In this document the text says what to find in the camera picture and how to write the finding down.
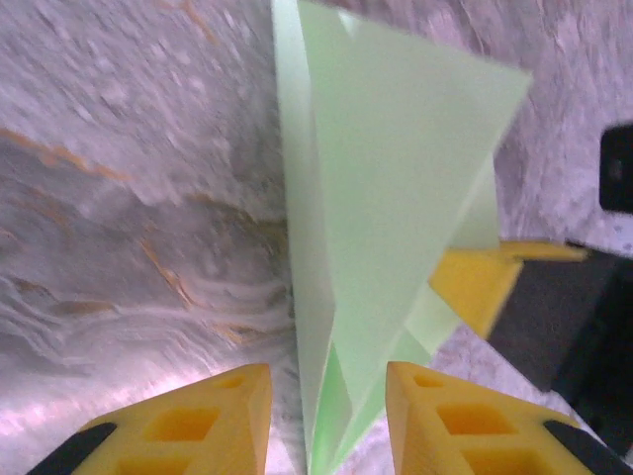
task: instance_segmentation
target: gray marble surface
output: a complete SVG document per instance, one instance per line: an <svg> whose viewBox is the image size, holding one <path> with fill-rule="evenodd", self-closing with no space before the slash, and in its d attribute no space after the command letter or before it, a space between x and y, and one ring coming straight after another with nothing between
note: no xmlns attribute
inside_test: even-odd
<svg viewBox="0 0 633 475"><path fill-rule="evenodd" d="M496 159L503 234L630 250L597 165L633 118L633 1L337 3L532 71ZM304 473L272 51L263 0L0 0L3 473L251 361L275 384L267 473ZM433 366L569 411L467 329ZM381 420L341 473L391 463Z"/></svg>

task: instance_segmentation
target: folded paper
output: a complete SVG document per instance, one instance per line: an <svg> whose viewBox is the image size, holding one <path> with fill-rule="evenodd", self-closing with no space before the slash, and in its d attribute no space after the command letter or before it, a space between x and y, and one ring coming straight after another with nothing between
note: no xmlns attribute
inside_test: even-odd
<svg viewBox="0 0 633 475"><path fill-rule="evenodd" d="M525 73L297 0L273 0L309 470L384 409L389 360L459 319L427 284L444 248L498 245L493 155Z"/></svg>

